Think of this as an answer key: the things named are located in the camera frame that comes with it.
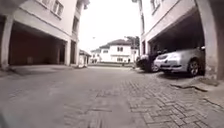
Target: dark car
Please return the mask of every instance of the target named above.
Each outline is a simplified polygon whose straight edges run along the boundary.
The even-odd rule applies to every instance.
[[[158,51],[154,54],[142,55],[137,60],[137,67],[139,67],[140,69],[142,69],[146,72],[158,72],[159,67],[154,65],[154,60],[156,59],[157,56],[159,56],[163,53],[165,53],[165,51],[164,52]]]

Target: car wheel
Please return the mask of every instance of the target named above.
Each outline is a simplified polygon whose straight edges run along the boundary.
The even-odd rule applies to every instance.
[[[151,70],[152,70],[152,72],[158,72],[159,71],[159,67],[156,66],[155,64],[151,64]]]
[[[199,73],[199,63],[197,60],[191,60],[188,64],[188,73],[191,76],[197,76]]]

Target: tree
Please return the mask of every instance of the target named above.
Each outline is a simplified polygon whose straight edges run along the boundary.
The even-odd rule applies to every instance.
[[[135,49],[138,49],[139,50],[139,56],[140,56],[140,38],[138,36],[126,36],[125,38],[128,39],[128,41],[130,41],[132,43],[132,47],[135,48]]]

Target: house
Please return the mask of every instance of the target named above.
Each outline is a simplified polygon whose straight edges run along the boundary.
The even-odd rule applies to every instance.
[[[0,67],[78,64],[79,19],[88,0],[0,1]]]
[[[224,78],[223,0],[132,0],[139,4],[140,54],[205,45],[206,75]]]
[[[79,51],[79,67],[87,67],[91,55],[84,50]]]
[[[99,48],[102,63],[134,63],[138,57],[138,47],[131,42],[118,39]]]
[[[91,63],[97,63],[100,62],[100,53],[101,49],[96,49],[91,51],[91,57],[90,57],[90,62]]]

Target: carport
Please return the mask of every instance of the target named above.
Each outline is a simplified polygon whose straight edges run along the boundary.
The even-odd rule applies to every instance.
[[[204,34],[198,10],[171,25],[150,42],[150,52],[168,52],[204,46]]]
[[[10,38],[9,64],[60,64],[60,61],[64,61],[64,43],[49,34],[15,22]]]

